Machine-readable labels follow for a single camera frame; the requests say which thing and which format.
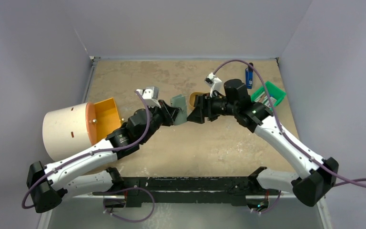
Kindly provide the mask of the grey-green card holder wallet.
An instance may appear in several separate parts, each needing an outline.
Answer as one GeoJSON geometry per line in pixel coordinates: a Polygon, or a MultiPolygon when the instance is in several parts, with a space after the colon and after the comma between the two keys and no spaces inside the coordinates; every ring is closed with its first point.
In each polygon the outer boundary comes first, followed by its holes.
{"type": "Polygon", "coordinates": [[[177,116],[173,122],[174,125],[181,125],[187,122],[187,104],[186,97],[182,94],[176,95],[170,99],[172,107],[179,108],[177,116]]]}

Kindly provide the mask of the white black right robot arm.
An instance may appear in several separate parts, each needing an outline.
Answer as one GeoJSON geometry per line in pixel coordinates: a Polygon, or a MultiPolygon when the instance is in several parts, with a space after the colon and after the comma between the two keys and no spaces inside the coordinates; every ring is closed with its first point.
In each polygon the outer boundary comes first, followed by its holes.
{"type": "Polygon", "coordinates": [[[339,163],[310,150],[276,120],[270,108],[253,102],[245,84],[239,79],[223,83],[206,78],[209,93],[197,95],[189,122],[203,124],[221,115],[231,115],[243,127],[271,145],[295,170],[274,171],[261,168],[251,175],[248,187],[254,194],[276,189],[294,194],[304,205],[313,207],[335,186],[339,163]]]}

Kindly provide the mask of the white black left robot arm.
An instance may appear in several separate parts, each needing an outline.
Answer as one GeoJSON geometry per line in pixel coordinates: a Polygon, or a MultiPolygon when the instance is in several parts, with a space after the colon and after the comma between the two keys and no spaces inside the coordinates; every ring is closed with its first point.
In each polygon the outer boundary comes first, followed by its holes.
{"type": "Polygon", "coordinates": [[[44,165],[36,161],[30,165],[23,197],[23,209],[33,208],[44,213],[57,207],[66,198],[89,192],[109,192],[118,195],[123,182],[116,178],[115,169],[88,175],[87,172],[118,161],[145,144],[161,126],[179,125],[180,116],[187,113],[186,104],[167,104],[158,100],[149,106],[142,100],[143,109],[136,110],[121,127],[115,129],[98,143],[68,158],[44,165]]]}

